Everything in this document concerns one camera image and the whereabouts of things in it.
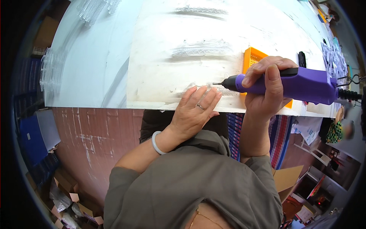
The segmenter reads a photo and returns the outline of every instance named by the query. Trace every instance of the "gold necklace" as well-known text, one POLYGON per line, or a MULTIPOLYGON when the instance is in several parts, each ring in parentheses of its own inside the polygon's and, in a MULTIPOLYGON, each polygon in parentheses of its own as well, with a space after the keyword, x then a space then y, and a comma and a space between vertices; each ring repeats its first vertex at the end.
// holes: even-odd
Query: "gold necklace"
POLYGON ((201 215, 201 216, 205 217, 205 218, 206 218, 206 219, 208 219, 209 221, 211 221, 211 222, 213 222, 214 224, 216 224, 217 226, 219 226, 221 229, 224 229, 222 226, 220 226, 220 224, 218 224, 218 223, 214 222, 212 219, 208 218, 207 216, 202 215, 202 214, 198 211, 198 208, 197 208, 197 215, 193 218, 193 221, 192 221, 191 226, 189 227, 189 229, 191 229, 191 227, 192 227, 192 225, 193 225, 193 222, 194 222, 194 220, 196 219, 196 217, 197 217, 198 215, 201 215))

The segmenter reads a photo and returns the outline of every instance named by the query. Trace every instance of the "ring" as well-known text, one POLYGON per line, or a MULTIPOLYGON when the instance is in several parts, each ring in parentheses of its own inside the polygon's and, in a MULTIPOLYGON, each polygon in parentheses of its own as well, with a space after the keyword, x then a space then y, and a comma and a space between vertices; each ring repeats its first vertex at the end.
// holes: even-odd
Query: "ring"
POLYGON ((197 103, 197 107, 201 108, 202 110, 205 110, 199 103, 197 103))

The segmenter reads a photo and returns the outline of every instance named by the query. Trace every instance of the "orange plastic tray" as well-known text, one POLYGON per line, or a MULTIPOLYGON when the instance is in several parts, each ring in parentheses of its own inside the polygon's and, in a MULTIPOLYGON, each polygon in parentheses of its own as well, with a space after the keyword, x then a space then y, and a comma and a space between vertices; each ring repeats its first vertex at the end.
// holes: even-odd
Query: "orange plastic tray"
MULTIPOLYGON (((267 54, 259 51, 258 49, 255 49, 253 47, 249 47, 247 50, 245 50, 244 53, 244 62, 243 62, 243 74, 248 70, 248 68, 255 63, 258 63, 261 59, 268 56, 267 54)), ((292 108, 292 100, 286 104, 287 108, 292 108)))

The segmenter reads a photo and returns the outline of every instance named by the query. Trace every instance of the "reddish brown floor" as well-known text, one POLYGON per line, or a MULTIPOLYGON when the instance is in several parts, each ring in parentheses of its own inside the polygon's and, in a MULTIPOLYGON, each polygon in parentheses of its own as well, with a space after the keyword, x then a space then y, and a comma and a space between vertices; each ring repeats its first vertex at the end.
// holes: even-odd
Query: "reddish brown floor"
POLYGON ((308 170, 315 160, 313 155, 294 146, 294 142, 300 145, 301 141, 302 136, 300 134, 290 135, 286 155, 281 165, 281 169, 303 165, 304 167, 302 168, 300 176, 302 176, 308 170))
MULTIPOLYGON (((138 145, 143 110, 104 108, 53 108, 61 142, 57 156, 78 181, 82 193, 100 206, 108 190, 109 174, 118 159, 138 145)), ((302 137, 290 136, 282 169, 304 165, 314 157, 293 145, 302 137)))

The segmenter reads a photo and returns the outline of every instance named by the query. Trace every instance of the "hand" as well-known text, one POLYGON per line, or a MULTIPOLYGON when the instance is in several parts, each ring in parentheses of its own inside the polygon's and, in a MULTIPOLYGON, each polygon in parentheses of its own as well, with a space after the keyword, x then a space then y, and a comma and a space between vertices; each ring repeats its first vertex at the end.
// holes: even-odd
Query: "hand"
POLYGON ((179 138, 180 142, 196 135, 210 118, 219 115, 217 111, 213 111, 222 96, 221 92, 217 92, 217 88, 212 88, 199 103, 204 110, 197 106, 206 90, 207 86, 198 90, 194 86, 188 89, 180 100, 172 122, 167 127, 179 138))
POLYGON ((279 70, 298 67, 292 60, 280 56, 267 56, 249 67, 242 81, 245 88, 250 88, 265 74, 266 92, 264 95, 248 93, 245 97, 247 113, 256 120, 267 122, 291 101, 283 97, 283 86, 279 70))

